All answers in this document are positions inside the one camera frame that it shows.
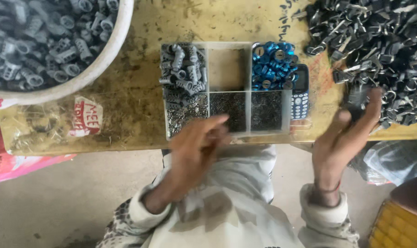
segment red bracelet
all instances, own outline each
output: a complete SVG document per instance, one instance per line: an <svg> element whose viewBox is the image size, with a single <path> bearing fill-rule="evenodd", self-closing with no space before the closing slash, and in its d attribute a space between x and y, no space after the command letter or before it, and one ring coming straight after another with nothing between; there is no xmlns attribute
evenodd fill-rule
<svg viewBox="0 0 417 248"><path fill-rule="evenodd" d="M333 192L336 192L336 191L340 188L340 182L341 182L341 180L339 180L339 183L337 184L337 187L336 187L334 190L322 190L321 188L319 188L319 187L317 186L316 181L314 182L314 186L315 186L315 187L316 187L316 189L317 189L317 190L319 190L320 192L323 192L323 193L333 193Z"/></svg>

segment workbench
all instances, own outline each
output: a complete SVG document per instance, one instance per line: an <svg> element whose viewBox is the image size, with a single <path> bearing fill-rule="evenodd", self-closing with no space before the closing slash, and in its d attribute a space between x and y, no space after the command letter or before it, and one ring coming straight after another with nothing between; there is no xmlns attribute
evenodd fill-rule
<svg viewBox="0 0 417 248"><path fill-rule="evenodd" d="M13 155L65 155L167 147L160 76L160 44L193 41L282 41L296 45L310 69L309 119L291 122L287 135L236 138L235 144L313 142L336 110L344 85L333 82L328 54L307 57L305 20L291 19L309 1L299 0L135 0L131 27L118 56L83 90L45 104L0 110L6 150ZM103 108L96 134L75 137L75 100ZM371 140L417 139L417 124L393 125Z"/></svg>

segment plastic bag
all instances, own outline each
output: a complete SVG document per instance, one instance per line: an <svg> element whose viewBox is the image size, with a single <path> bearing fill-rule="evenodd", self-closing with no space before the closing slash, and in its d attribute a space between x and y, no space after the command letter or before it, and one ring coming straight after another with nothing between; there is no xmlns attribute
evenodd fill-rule
<svg viewBox="0 0 417 248"><path fill-rule="evenodd" d="M398 186L417 177L417 140L369 142L349 167L368 183Z"/></svg>
<svg viewBox="0 0 417 248"><path fill-rule="evenodd" d="M28 174L40 168L72 159L76 154L57 157L13 156L3 144L0 131L0 182Z"/></svg>

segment mobile phone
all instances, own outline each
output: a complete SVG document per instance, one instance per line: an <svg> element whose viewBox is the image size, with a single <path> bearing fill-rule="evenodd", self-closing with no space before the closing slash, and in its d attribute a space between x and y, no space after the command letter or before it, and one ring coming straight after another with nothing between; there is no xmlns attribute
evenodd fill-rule
<svg viewBox="0 0 417 248"><path fill-rule="evenodd" d="M308 115L308 87L310 84L310 74L308 66L304 64L297 65L295 71L299 78L294 84L293 96L291 98L291 119L301 120Z"/></svg>

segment pink bag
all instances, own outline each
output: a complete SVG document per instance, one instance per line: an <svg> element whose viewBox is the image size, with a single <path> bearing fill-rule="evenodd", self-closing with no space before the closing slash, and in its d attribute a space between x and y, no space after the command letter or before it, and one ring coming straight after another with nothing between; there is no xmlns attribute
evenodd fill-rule
<svg viewBox="0 0 417 248"><path fill-rule="evenodd" d="M57 157L34 157L9 155L3 144L2 132L0 131L0 182L26 175L40 168L67 161L75 157L64 155Z"/></svg>

